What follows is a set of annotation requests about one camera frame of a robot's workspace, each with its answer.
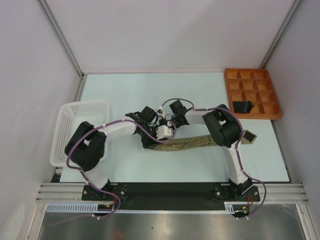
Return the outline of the olive gold patterned tie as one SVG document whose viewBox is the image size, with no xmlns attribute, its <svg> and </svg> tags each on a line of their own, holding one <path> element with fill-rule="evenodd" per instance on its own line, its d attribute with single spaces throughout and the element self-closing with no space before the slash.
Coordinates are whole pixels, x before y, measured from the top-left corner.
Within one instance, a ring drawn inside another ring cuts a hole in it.
<svg viewBox="0 0 320 240">
<path fill-rule="evenodd" d="M 241 143 L 244 145 L 251 145 L 254 143 L 258 136 L 249 130 L 244 131 L 244 136 L 241 140 Z M 194 148 L 201 147 L 212 147 L 217 146 L 217 143 L 213 140 L 211 135 L 201 135 L 187 138 L 177 138 L 173 139 L 170 142 L 156 145 L 151 148 L 153 151 L 160 152 L 176 152 L 189 150 Z"/>
</svg>

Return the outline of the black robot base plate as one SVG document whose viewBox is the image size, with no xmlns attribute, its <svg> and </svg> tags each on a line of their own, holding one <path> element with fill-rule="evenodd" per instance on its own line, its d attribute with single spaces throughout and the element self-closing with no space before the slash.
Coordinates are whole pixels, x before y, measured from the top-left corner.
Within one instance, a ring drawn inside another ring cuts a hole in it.
<svg viewBox="0 0 320 240">
<path fill-rule="evenodd" d="M 230 183 L 223 182 L 114 182 L 107 183 L 97 190 L 91 185 L 83 187 L 82 199 L 85 201 L 107 201 L 114 197 L 106 192 L 117 195 L 121 201 L 134 197 L 156 198 L 195 198 L 200 197 L 214 201 L 260 201 L 257 186 L 251 186 L 241 192 Z"/>
</svg>

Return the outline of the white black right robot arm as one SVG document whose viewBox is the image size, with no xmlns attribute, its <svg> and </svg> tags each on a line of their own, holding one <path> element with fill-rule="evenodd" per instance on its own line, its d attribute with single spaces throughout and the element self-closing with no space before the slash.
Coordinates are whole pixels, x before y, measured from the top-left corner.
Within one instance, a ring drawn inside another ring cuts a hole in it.
<svg viewBox="0 0 320 240">
<path fill-rule="evenodd" d="M 186 108 L 177 98 L 169 108 L 173 113 L 172 120 L 177 127 L 185 125 L 207 127 L 213 141 L 223 149 L 230 174 L 231 196 L 237 201 L 247 197 L 253 182 L 242 162 L 241 141 L 244 130 L 235 114 L 224 104 L 213 108 Z"/>
</svg>

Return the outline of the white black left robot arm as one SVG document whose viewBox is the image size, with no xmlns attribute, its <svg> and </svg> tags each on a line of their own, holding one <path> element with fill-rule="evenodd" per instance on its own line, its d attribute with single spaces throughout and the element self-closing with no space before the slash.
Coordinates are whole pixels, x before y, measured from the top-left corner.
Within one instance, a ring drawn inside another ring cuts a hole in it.
<svg viewBox="0 0 320 240">
<path fill-rule="evenodd" d="M 80 123 L 64 149 L 66 166 L 77 170 L 86 183 L 93 186 L 93 194 L 100 200 L 110 196 L 109 178 L 100 169 L 106 156 L 107 144 L 124 136 L 138 134 L 142 146 L 151 148 L 170 140 L 175 133 L 172 123 L 159 119 L 152 108 L 130 112 L 120 120 L 95 126 L 88 121 Z"/>
</svg>

